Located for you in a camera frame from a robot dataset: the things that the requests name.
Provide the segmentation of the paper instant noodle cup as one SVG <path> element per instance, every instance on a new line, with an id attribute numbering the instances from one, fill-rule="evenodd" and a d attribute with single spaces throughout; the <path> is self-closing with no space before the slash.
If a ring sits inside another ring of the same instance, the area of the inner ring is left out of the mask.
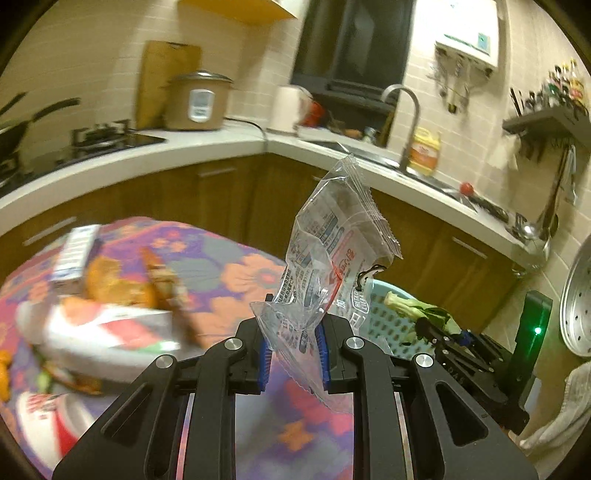
<path id="1" fill-rule="evenodd" d="M 21 303 L 15 320 L 24 339 L 59 369 L 115 383 L 132 382 L 156 357 L 181 348 L 165 310 L 62 296 Z"/>

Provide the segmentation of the orange peel piece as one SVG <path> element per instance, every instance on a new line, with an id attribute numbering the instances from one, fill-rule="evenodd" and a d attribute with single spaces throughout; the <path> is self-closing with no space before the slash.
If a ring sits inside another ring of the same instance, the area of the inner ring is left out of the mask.
<path id="1" fill-rule="evenodd" d="M 147 309 L 157 307 L 149 283 L 123 278 L 120 262 L 102 255 L 87 266 L 85 289 L 89 299 L 100 303 Z"/>

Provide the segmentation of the white blue milk carton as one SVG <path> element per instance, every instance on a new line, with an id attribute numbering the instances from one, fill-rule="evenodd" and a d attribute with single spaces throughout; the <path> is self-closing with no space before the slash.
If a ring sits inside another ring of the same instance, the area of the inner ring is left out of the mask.
<path id="1" fill-rule="evenodd" d="M 99 239 L 100 224 L 73 228 L 66 237 L 50 277 L 52 283 L 67 283 L 80 280 L 95 251 Z"/>

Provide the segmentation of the clear plastic snack wrapper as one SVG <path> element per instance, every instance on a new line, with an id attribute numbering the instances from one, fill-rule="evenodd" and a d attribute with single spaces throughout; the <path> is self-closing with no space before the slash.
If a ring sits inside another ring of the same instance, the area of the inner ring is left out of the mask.
<path id="1" fill-rule="evenodd" d="M 318 326 L 329 315 L 359 333 L 370 317 L 370 286 L 401 257 L 354 155 L 339 159 L 294 218 L 286 268 L 273 299 L 252 311 L 273 353 L 298 386 L 344 412 L 352 402 L 328 391 L 329 359 Z"/>

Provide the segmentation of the wooden cabinet fronts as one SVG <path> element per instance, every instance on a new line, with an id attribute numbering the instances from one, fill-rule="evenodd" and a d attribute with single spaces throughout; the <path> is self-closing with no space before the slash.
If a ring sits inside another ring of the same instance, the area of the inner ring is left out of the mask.
<path id="1" fill-rule="evenodd" d="M 104 187 L 77 180 L 53 193 L 32 188 L 1 214 L 1 272 L 12 273 L 71 227 L 136 216 L 183 222 L 283 258 L 294 216 L 322 176 L 322 168 L 259 154 Z M 372 172 L 365 180 L 402 246 L 383 279 L 446 308 L 462 326 L 484 329 L 518 284 L 509 252 L 466 215 L 449 213 L 438 192 Z"/>

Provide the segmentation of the green vegetable scrap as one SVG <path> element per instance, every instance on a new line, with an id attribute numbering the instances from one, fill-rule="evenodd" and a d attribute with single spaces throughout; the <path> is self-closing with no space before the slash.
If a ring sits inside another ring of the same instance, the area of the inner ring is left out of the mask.
<path id="1" fill-rule="evenodd" d="M 394 310 L 399 316 L 407 318 L 414 324 L 419 319 L 427 319 L 432 325 L 444 331 L 448 336 L 462 336 L 463 330 L 453 316 L 445 309 L 422 302 L 414 298 L 403 298 L 394 291 L 387 293 L 384 305 Z"/>

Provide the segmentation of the white cloth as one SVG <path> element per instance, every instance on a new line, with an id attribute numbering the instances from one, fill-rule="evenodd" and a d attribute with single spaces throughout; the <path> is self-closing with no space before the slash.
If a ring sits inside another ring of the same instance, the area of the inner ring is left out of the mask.
<path id="1" fill-rule="evenodd" d="M 590 420 L 590 362 L 574 369 L 565 380 L 563 402 L 554 420 L 519 443 L 527 455 L 562 447 L 581 433 Z"/>

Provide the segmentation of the floral towel table cover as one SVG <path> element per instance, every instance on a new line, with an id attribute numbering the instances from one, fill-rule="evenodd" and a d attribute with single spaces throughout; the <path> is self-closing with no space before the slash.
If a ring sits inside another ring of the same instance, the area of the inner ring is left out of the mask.
<path id="1" fill-rule="evenodd" d="M 283 261 L 217 234 L 173 221 L 135 217 L 101 229 L 102 255 L 119 262 L 123 278 L 142 281 L 142 247 L 152 249 L 182 279 L 189 314 L 204 346 L 235 333 L 249 305 L 276 290 Z M 48 479 L 52 469 L 29 445 L 17 401 L 37 393 L 40 359 L 17 330 L 24 301 L 47 299 L 49 277 L 63 242 L 34 249 L 9 268 L 1 288 L 1 347 L 13 356 L 11 400 L 1 406 L 13 458 Z M 349 479 L 353 476 L 353 414 L 334 412 L 301 389 L 279 362 L 260 396 L 236 399 L 236 469 L 240 479 Z"/>

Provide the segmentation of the white curved countertop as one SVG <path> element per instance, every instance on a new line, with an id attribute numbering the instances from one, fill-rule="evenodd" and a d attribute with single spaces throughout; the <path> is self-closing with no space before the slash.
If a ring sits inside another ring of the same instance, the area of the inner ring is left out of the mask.
<path id="1" fill-rule="evenodd" d="M 329 170 L 342 153 L 297 137 L 263 135 L 243 124 L 211 133 L 160 133 L 165 142 L 106 154 L 42 176 L 1 198 L 1 233 L 95 190 L 147 174 L 209 161 L 272 153 Z M 366 184 L 443 220 L 523 268 L 545 263 L 549 249 L 515 239 L 499 221 L 400 172 L 359 161 Z"/>

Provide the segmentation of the yellow dish soap bottle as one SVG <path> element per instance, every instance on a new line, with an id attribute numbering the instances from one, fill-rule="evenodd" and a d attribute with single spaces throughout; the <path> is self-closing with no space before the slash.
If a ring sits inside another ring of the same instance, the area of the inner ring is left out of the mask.
<path id="1" fill-rule="evenodd" d="M 441 134 L 418 127 L 410 148 L 410 166 L 417 172 L 430 176 L 439 163 L 441 154 Z"/>

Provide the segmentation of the brown rice cooker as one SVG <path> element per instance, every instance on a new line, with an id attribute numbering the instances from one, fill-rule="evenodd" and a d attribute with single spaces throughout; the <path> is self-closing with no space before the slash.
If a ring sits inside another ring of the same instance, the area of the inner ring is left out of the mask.
<path id="1" fill-rule="evenodd" d="M 206 70 L 174 77 L 167 88 L 165 127 L 172 131 L 221 129 L 232 85 L 228 76 Z"/>

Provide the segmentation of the black frying pan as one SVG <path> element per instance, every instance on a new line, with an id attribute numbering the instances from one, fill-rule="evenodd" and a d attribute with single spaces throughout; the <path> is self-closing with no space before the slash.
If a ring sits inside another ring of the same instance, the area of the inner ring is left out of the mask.
<path id="1" fill-rule="evenodd" d="M 30 125 L 51 113 L 63 110 L 68 107 L 77 106 L 80 104 L 80 102 L 81 99 L 79 97 L 67 98 L 46 106 L 24 120 L 13 120 L 3 123 L 1 125 L 0 139 L 1 159 L 7 158 L 18 150 L 18 147 L 26 135 Z"/>

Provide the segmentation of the white electric kettle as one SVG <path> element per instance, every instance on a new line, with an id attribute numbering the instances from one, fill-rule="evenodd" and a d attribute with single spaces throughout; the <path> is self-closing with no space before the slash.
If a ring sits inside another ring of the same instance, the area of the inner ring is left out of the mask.
<path id="1" fill-rule="evenodd" d="M 311 105 L 311 93 L 304 87 L 298 85 L 277 87 L 266 129 L 276 134 L 296 136 L 298 126 L 311 113 Z"/>

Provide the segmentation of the white water heater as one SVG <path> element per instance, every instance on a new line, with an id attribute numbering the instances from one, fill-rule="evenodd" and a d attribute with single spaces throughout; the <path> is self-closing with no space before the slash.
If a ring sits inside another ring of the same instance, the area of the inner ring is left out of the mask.
<path id="1" fill-rule="evenodd" d="M 481 70 L 495 72 L 499 64 L 499 17 L 491 0 L 444 1 L 438 20 L 436 48 L 459 55 Z"/>

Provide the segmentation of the wooden cutting board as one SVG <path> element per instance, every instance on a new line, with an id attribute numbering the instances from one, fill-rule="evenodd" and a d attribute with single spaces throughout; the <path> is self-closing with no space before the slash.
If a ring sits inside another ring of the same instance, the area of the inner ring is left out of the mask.
<path id="1" fill-rule="evenodd" d="M 181 74 L 197 70 L 201 48 L 197 45 L 149 40 L 145 43 L 135 101 L 135 128 L 163 126 L 169 83 Z"/>

